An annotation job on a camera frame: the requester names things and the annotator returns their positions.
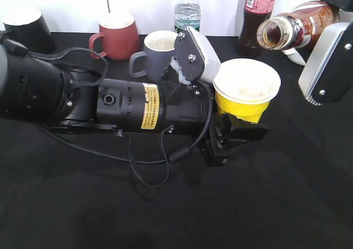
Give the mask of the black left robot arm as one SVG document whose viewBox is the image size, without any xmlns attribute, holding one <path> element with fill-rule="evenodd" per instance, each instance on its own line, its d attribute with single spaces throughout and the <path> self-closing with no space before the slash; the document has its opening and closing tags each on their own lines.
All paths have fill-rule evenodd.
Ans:
<svg viewBox="0 0 353 249">
<path fill-rule="evenodd" d="M 221 166 L 229 149 L 262 139 L 261 124 L 215 111 L 209 85 L 175 80 L 141 83 L 106 78 L 97 70 L 64 62 L 71 47 L 51 55 L 31 52 L 11 39 L 1 43 L 1 118 L 38 124 L 52 137 L 87 133 L 175 132 L 193 138 L 171 150 L 177 163 L 198 147 L 208 163 Z"/>
</svg>

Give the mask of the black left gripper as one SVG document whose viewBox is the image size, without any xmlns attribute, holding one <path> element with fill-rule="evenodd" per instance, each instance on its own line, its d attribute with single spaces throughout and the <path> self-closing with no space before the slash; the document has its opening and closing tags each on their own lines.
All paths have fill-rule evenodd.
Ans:
<svg viewBox="0 0 353 249">
<path fill-rule="evenodd" d="M 170 66 L 164 70 L 161 86 L 165 91 L 163 124 L 166 126 L 161 132 L 161 163 L 176 164 L 198 149 L 209 166 L 221 167 L 229 160 L 227 149 L 261 140 L 269 131 L 265 125 L 228 113 L 218 116 L 216 124 L 211 87 L 200 81 L 181 84 Z M 166 151 L 164 134 L 173 132 L 191 140 Z"/>
</svg>

